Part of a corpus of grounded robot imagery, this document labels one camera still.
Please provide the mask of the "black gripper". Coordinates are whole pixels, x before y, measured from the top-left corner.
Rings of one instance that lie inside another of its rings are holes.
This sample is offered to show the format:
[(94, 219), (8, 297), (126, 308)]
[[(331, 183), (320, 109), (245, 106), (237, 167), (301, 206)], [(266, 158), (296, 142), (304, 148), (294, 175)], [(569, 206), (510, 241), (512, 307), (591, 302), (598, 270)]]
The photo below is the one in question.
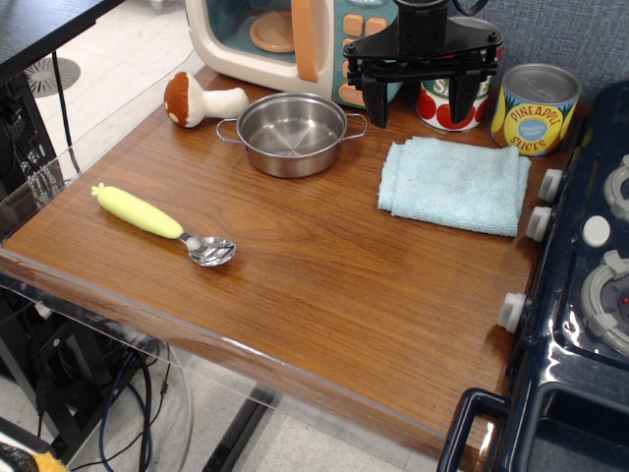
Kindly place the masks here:
[(398, 1), (398, 14), (383, 31), (343, 48), (348, 80), (363, 88), (365, 108), (378, 128), (388, 122), (391, 83), (448, 79), (450, 118), (470, 114), (475, 87), (495, 74), (503, 34), (496, 27), (450, 17), (446, 1)]

